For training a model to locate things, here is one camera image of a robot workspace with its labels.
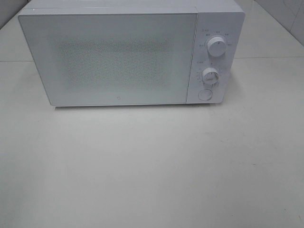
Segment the round door release button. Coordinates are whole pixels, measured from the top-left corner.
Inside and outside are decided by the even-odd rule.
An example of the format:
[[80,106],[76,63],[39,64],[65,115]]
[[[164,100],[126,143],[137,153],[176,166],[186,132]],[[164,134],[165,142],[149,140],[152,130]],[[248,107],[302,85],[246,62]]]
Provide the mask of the round door release button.
[[209,89],[203,89],[198,93],[198,99],[201,101],[208,101],[212,98],[212,91]]

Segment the white timer knob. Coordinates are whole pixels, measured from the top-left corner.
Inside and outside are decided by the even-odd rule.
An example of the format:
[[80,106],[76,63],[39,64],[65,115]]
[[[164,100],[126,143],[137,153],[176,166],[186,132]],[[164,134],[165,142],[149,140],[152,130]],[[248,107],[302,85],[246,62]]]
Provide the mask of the white timer knob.
[[219,80],[219,72],[213,67],[208,67],[202,71],[203,83],[213,85]]

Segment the white microwave door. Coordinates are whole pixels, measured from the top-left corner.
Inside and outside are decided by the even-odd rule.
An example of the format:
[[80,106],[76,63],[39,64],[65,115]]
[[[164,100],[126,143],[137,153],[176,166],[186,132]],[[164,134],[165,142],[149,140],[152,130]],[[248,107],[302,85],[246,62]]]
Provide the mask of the white microwave door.
[[183,104],[197,14],[20,16],[53,106]]

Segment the white microwave oven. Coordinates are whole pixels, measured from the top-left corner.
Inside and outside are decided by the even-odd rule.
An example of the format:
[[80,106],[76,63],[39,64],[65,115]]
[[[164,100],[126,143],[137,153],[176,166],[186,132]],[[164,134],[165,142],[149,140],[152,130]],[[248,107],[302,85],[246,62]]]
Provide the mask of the white microwave oven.
[[[197,14],[197,21],[187,99],[183,105],[217,104],[224,98],[245,19],[244,11],[233,0],[32,0],[20,11],[18,20],[20,16],[28,15],[190,13]],[[219,57],[212,57],[207,51],[206,43],[213,36],[223,36],[227,41],[227,50]],[[202,80],[202,71],[208,67],[213,67],[219,72],[219,80],[213,85],[205,84]],[[212,91],[210,100],[198,99],[198,93],[203,89]]]

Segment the white upper microwave knob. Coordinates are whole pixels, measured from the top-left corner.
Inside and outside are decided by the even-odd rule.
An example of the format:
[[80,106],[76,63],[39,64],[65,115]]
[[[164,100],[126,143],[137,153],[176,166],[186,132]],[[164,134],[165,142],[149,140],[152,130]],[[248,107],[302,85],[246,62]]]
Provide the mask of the white upper microwave knob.
[[207,51],[212,57],[219,57],[227,50],[227,41],[223,36],[213,36],[206,44]]

